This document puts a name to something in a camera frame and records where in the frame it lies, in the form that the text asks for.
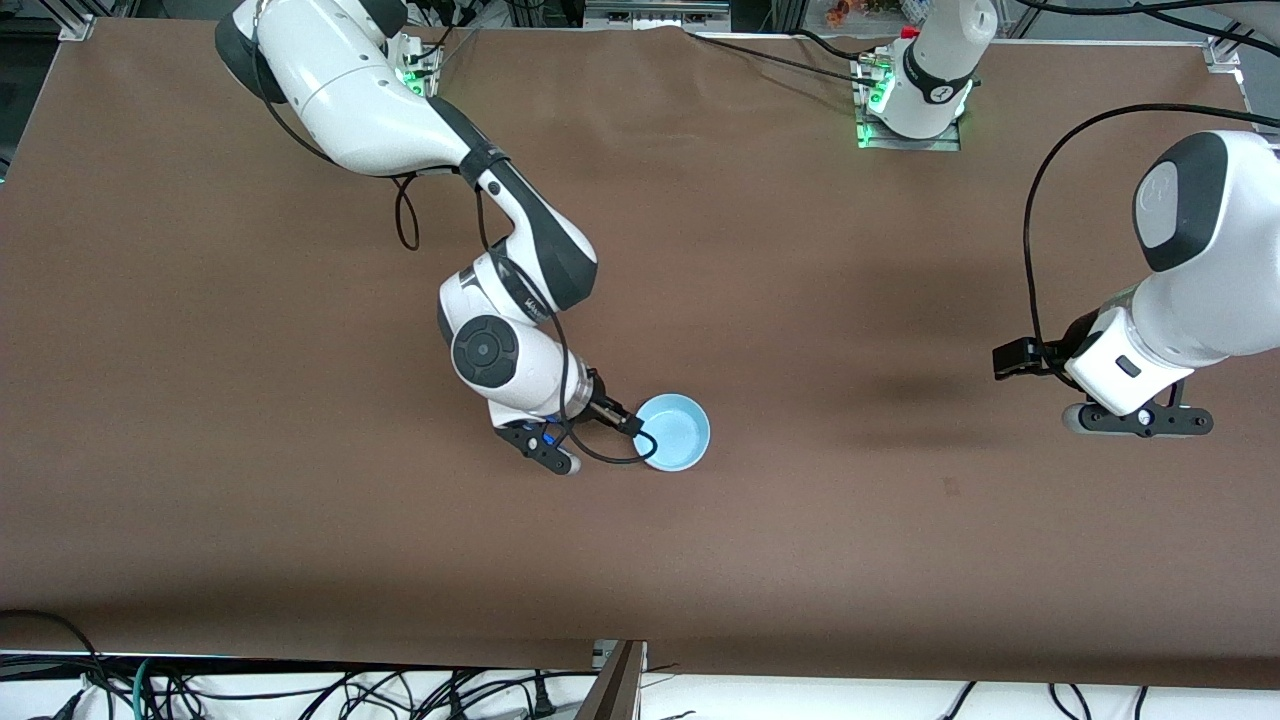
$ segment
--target black cable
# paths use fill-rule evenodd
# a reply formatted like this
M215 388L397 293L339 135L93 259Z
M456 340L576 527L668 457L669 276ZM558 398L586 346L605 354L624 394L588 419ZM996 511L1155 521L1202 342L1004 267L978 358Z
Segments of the black cable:
M352 698L349 694L347 696L347 702L343 705L342 712L338 714L338 720L347 720L347 717L351 716L351 712L356 707L358 707L361 703L364 703L366 701L370 702L370 703L372 703L372 705L381 705L378 701L369 700L369 698L371 696L375 696L375 693L378 692L378 688L380 688L380 687L390 683L396 678L402 678L402 676L404 676L404 670L399 670L397 673L390 673L385 678L383 678L381 680L378 680L376 683L374 683L369 688L366 688L364 685L360 685L360 684L355 684L355 687L361 691L361 694L357 696L356 698ZM348 685L343 687L343 692L344 693L347 692L347 688L348 688ZM392 708L392 715L396 715L396 710L394 708Z
M1212 5L1238 5L1243 3L1253 3L1258 0L1176 0L1172 3L1152 3L1149 5L1119 5L1115 8L1070 8L1066 5L1057 5L1055 3L1042 3L1039 0L1015 0L1020 5L1027 5L1028 8L1036 8L1037 10L1046 10L1050 13L1057 13L1060 15L1137 15L1140 13L1149 13L1152 10L1183 10L1187 8L1208 8ZM1274 3L1276 0L1261 0L1263 3Z
M324 705L324 701L329 700L329 696L338 692L338 688L346 685L356 675L358 675L358 673L346 673L343 674L342 679L339 679L337 683L320 691L320 694L317 694L311 701L311 705L308 705L306 710L302 711L302 715L298 715L298 720L311 720L311 717L315 716L316 710L320 710L320 706Z
M205 717L205 702L200 698L200 696L191 692L191 687L187 684L187 680L182 678L182 675L178 675L174 680L175 687L180 691L178 697L182 700L183 707L187 708L187 715L191 715L193 719ZM191 705L192 700L196 702L195 707Z
M463 684L480 676L483 670L463 670L458 678L457 687L461 688ZM451 676L448 682L436 685L436 688L431 691L425 700L422 700L421 705L410 712L408 720L425 720L428 715L443 707L442 703L447 702L447 693L452 682L453 678Z
M876 81L873 81L872 78L854 77L854 76L847 74L847 73L837 73L835 70L828 70L826 68L815 68L813 65L806 65L804 63L797 63L795 60L788 60L786 58L778 58L777 55L769 55L768 53L760 53L759 50L751 50L750 47L742 47L740 45L733 45L731 42L724 42L724 41L721 41L721 40L716 40L714 37L703 37L701 35L690 35L689 37L692 37L694 40L698 40L698 41L701 41L701 42L707 42L708 45L716 45L717 47L723 47L726 50L733 50L735 53L744 53L746 55L753 55L755 58L760 58L760 59L764 59L764 60L773 60L774 63L781 63L783 65L790 65L792 68L799 68L801 70L809 70L810 73L818 73L820 76L833 77L836 79L842 79L842 81L852 82L855 85L861 85L861 86L865 86L865 87L874 87L876 86Z
M544 679L549 679L549 678L581 678L581 676L591 676L591 675L596 675L596 674L598 673L579 673L579 671L572 671L572 670L564 670L564 671L557 671L557 673L543 673L541 678L544 678ZM483 700L485 700L488 697L492 697L494 694L498 694L500 692L508 691L508 689L511 689L513 687L522 688L525 691L526 696L527 696L529 688L525 688L525 683L529 683L532 679L534 679L534 676L530 675L527 678L520 678L520 679L515 679L515 680L494 680L492 683L485 683L483 685L477 685L477 687L472 688L470 692L467 692L466 694L463 694L463 700L466 700L468 697L472 697L472 696L475 696L475 698L471 700L471 702L463 703L463 706L462 706L462 708L461 708L460 712L451 714L444 720L460 720L461 715L463 712L466 712L468 708L474 707L480 701L483 701ZM493 689L490 689L489 692L481 693L480 691L484 691L485 688L493 688Z
M417 210L413 209L413 201L408 196L408 186L417 179L419 173L428 173L431 170L449 170L453 174L458 173L458 169L453 165L433 165L430 168L424 168L417 173L407 173L390 178L392 183L396 186L396 237L399 238L404 250L408 250L410 252L416 252L417 249L422 246L422 241L419 236ZM406 208L408 209L410 220L413 222L413 242L410 242L408 237L404 234L403 210Z
M1117 118L1120 115L1129 115L1133 113L1190 113L1194 115L1208 115L1212 118L1225 118L1229 120L1243 120L1247 123L1256 123L1262 126L1271 126L1280 128L1280 119L1268 118L1267 115L1258 115L1256 113L1242 113L1238 110L1226 110L1222 108L1211 108L1208 105L1190 105L1185 102L1140 102L1137 105L1125 105L1123 108L1115 108L1105 113L1098 113L1092 118L1084 120L1083 123L1075 126L1066 135L1064 135L1053 147L1041 161L1039 168L1036 170L1036 178L1032 181L1030 190L1027 191L1027 205L1023 210L1023 265L1027 270L1027 300L1030 305L1032 315L1032 333L1036 338L1036 350L1039 352L1041 357L1044 359L1044 364L1048 366L1048 373L1056 377L1059 380L1065 383L1073 389L1080 389L1080 387L1071 380L1062 370L1055 359L1047 352L1044 347L1044 334L1041 329L1039 318L1039 302L1036 295L1036 272L1032 264L1032 208L1036 204L1036 192L1039 190L1041 181L1044 179L1044 173L1048 170L1050 163L1062 147L1071 141L1073 137L1080 135L1082 132L1089 129L1091 127L1108 120L1111 118Z
M561 427L564 430L564 436L568 437L570 441L572 441L573 445L589 457L599 460L600 462L607 462L609 465L634 465L636 462L644 462L645 460L653 457L658 452L658 441L652 434L644 430L640 430L636 434L644 436L645 439L649 441L650 443L649 452L645 452L644 455L636 455L632 457L609 457L608 455L602 455L588 447L586 443L584 443L577 437L577 433L573 432L573 424L570 421L568 410L564 407L564 392L567 389L566 386L568 384L568 340L564 337L564 328L561 325L559 314L556 313L556 310L553 310L554 306L547 300L547 296L543 295L543 291L538 288L538 283L535 283L534 279L529 277L529 273L526 273L525 269L521 268L518 263L511 261L507 256L494 252L493 249L489 246L489 233L484 228L484 195L481 193L479 187L476 188L476 220L480 224L480 245L483 245L485 252L489 254L489 258L494 263L494 268L507 268L515 272L517 275L520 275L520 281L525 283L525 287L527 287L529 291L534 293L534 297L536 297L538 301L541 302L543 307L547 309L547 314L550 315L552 324L556 325L556 336L559 338L561 343L561 386L559 386L561 389L558 393L559 421Z
M1140 3L1134 3L1134 6L1135 8L1143 8L1146 5L1143 5ZM1257 40L1254 37L1251 37L1249 35L1245 35L1245 33L1238 33L1238 32L1231 32L1231 31L1228 31L1228 29L1219 29L1216 27L1210 27L1210 26L1203 26L1203 24L1199 24L1199 23L1193 23L1190 20L1184 20L1181 18L1178 18L1178 17L1174 17L1174 15L1170 15L1170 14L1166 14L1166 13L1161 13L1160 10L1149 10L1147 14L1151 15L1151 17L1153 17L1153 18L1156 18L1157 20L1166 22L1166 23L1169 23L1171 26L1180 27L1183 29L1189 29L1189 31L1193 31L1193 32L1202 32L1204 35L1211 35L1213 37L1221 37L1222 40L1231 40L1238 46L1239 45L1248 45L1249 47L1256 47L1258 50L1262 50L1263 53L1267 53L1268 55L1272 55L1275 58L1280 58L1280 47L1276 47L1275 45L1271 45L1270 42L1265 42L1262 40Z
M964 701L969 700L969 693L972 693L975 687L978 687L977 680L965 683L964 688L960 689L960 694L956 696L955 702L951 703L951 710L943 715L941 720L955 720L956 715L960 715L960 708L964 707Z
M147 670L148 667L140 666L141 670ZM151 684L151 675L142 675L142 684L138 687L138 700L142 701L142 716L147 717L147 710L151 711L150 717L161 720L164 715L160 714L160 703L156 701L155 685Z
M1075 683L1071 683L1068 687L1071 688L1073 693L1075 693L1075 698L1080 701L1080 710L1084 711L1083 720L1093 720L1093 712L1089 711L1089 703L1084 701L1084 693L1080 692L1080 687L1076 685ZM1059 700L1057 683L1048 684L1048 697L1050 700L1053 701L1053 705L1057 706L1059 712L1066 715L1070 720L1082 720L1080 717L1075 716L1070 710L1068 710L1066 706L1062 705L1062 701Z
M404 697L408 698L408 701L407 701L408 706L404 710L412 711L413 710L413 688L411 688L408 685L408 680L404 678L403 673L401 673L401 685L404 687Z
M308 691L288 691L279 693L257 693L257 694L219 694L219 693L206 693L204 691L191 689L191 694L197 698L205 700L219 700L219 701L239 701L239 700L280 700L285 697L301 697L305 694L323 693L328 688L312 688Z
M293 132L293 128L291 128L289 124L284 122L284 118L282 118L280 114L275 111L275 105L273 105L271 101L265 97L266 94L262 91L261 63L265 63L266 58L262 56L261 47L257 44L257 23L259 23L259 19L260 19L260 6L255 6L255 9L253 9L253 37L250 38L250 45L252 45L252 47L253 47L253 86L257 88L259 92L262 92L262 95L264 95L264 97L262 97L262 105L266 106L266 111L271 114L271 119L275 120L275 124L280 126L280 129L283 129L285 133L288 133L289 137L293 138L293 142L297 142L303 149L306 149L307 152L315 155L316 158L320 158L325 163L329 163L330 165L337 165L338 163L334 163L333 158L325 155L325 152L323 150L320 150L319 147L312 146L310 142L302 140L302 136L300 136L298 133Z
M1151 685L1138 688L1138 700L1133 703L1133 720L1142 720L1142 705L1147 702L1147 691Z
M174 716L173 715L173 696L177 694L174 692L173 678L165 678L164 679L164 693L161 693L161 694L164 694L164 703L160 706L161 707L161 710L160 710L161 717L165 714L168 714L169 717L173 717Z
M1231 27L1229 29L1235 29L1235 28L1239 28L1239 27L1240 27L1240 23L1231 23ZM1243 35L1244 35L1244 37L1253 37L1253 28L1251 27ZM1239 47L1240 47L1240 44L1236 42L1235 45L1231 45L1230 47L1226 49L1226 54L1230 55L1231 53L1235 53Z
M840 47L836 47L835 45L827 42L817 32L813 32L810 29L805 29L803 27L795 28L794 31L791 31L790 35L795 35L795 36L800 36L800 37L808 37L809 40L812 40L815 44L818 44L818 47L822 47L827 53L831 53L832 55L835 55L837 58L841 58L844 60L858 61L858 56L860 55L860 53L845 53Z
M539 670L534 670L534 707L529 710L529 720L540 720L556 715L556 705L547 692L547 680Z
M416 63L419 60L424 60L426 58L430 58L435 53L439 53L440 47L444 46L444 41L449 38L449 33L453 32L453 28L454 28L454 24L449 23L444 28L444 35L442 35L439 40L436 40L430 47L428 47L426 53L422 53L421 55L410 55L408 61L410 63Z
M93 647L93 643L88 642L88 635L81 632L81 629L77 628L74 623L72 623L67 618L63 618L61 615L56 615L54 612L45 612L44 610L28 610L24 607L0 610L0 620L14 619L14 618L44 620L46 623L52 623L55 625L60 625L65 630L69 630L73 635L76 635L76 639L79 641L82 646L84 646L84 651L88 653L90 660L93 661L93 667L97 670L101 682L105 685L110 685L111 683L110 675L108 675L106 669L102 667L102 660L97 652L97 648ZM111 697L110 691L108 691L106 696L106 715L110 720L115 720L115 700Z

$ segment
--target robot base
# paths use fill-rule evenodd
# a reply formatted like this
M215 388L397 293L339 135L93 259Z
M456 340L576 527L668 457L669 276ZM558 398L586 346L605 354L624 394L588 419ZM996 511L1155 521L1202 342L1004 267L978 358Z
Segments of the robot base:
M886 150L933 150L943 152L955 152L960 150L960 126L957 120L951 120L947 129L937 137L913 140L910 137L902 137L901 135L888 129L884 120L879 119L868 109L872 102L881 100L879 95L884 92L884 87L888 87L888 85L893 82L892 72L890 70L892 67L892 56L888 51L890 49L887 46L877 47L873 53L864 53L860 59L849 63L850 73L854 77L872 78L878 83L878 87L867 87L852 83L854 118L858 123L858 146L881 147Z

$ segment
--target table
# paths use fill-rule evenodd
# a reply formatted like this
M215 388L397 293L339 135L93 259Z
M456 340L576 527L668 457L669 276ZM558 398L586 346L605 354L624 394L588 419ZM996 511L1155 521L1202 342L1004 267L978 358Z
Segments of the table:
M904 154L856 147L846 83L677 29L475 37L442 94L600 255L571 345L712 418L686 473L562 479L435 331L468 188L415 183L406 252L392 184L293 146L211 37L63 45L0 192L4 605L115 651L582 666L634 637L690 673L1277 684L1280 356L1197 373L1217 428L1179 442L1071 436L1065 388L991 378L1039 159L1112 106L1240 108L1198 49L995 45L964 150ZM1062 154L1052 332L1144 275L1133 187L1212 127Z

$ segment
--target light blue bowl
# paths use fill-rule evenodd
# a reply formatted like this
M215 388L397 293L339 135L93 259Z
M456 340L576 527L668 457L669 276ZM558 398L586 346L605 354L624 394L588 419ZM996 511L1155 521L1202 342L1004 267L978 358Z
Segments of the light blue bowl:
M644 420L644 432L658 441L658 452L645 460L650 466L667 473L678 473L703 459L712 442L712 421L701 405L684 395L667 393L649 398L636 416ZM653 443L636 436L636 452L645 455Z

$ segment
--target white robotic arm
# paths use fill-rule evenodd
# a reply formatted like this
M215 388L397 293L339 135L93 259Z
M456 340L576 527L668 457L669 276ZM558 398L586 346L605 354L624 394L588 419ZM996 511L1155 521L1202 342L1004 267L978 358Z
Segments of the white robotic arm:
M402 0L244 0L215 42L232 74L293 108L335 164L375 177L453 168L507 214L511 234L440 286L440 334L498 434L556 473L577 471L545 423L640 429L594 370L536 329L590 295L595 251L461 110L407 87L421 53L404 54L421 45L399 33L404 17Z
M1060 341L996 348L996 379L1047 374L1048 361L1091 400L1064 414L1075 432L1204 434L1212 416L1180 404L1181 380L1280 347L1280 160L1251 132L1189 136L1138 183L1133 224L1153 274Z
M890 72L868 110L902 137L942 135L961 113L997 24L991 0L932 0L920 33L888 46Z

